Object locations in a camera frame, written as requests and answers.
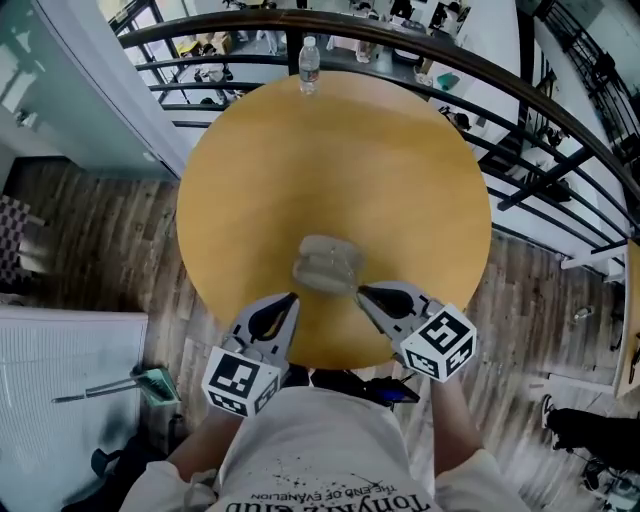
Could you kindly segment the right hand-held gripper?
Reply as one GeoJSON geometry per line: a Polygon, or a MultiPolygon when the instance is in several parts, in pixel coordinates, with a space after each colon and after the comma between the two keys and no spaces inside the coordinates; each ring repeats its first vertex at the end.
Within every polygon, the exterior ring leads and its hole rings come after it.
{"type": "MultiPolygon", "coordinates": [[[[360,286],[355,300],[377,330],[395,341],[424,316],[428,296],[404,281],[379,281],[360,286]]],[[[476,327],[449,303],[433,313],[399,343],[405,367],[435,381],[446,382],[475,354],[476,327]]]]}

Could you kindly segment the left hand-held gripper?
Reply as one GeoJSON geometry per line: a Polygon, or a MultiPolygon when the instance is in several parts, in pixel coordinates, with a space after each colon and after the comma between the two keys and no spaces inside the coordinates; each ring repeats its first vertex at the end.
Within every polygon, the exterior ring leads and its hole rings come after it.
{"type": "Polygon", "coordinates": [[[220,346],[211,349],[201,389],[208,403],[255,416],[280,390],[300,313],[296,293],[267,296],[245,307],[220,346]]]}

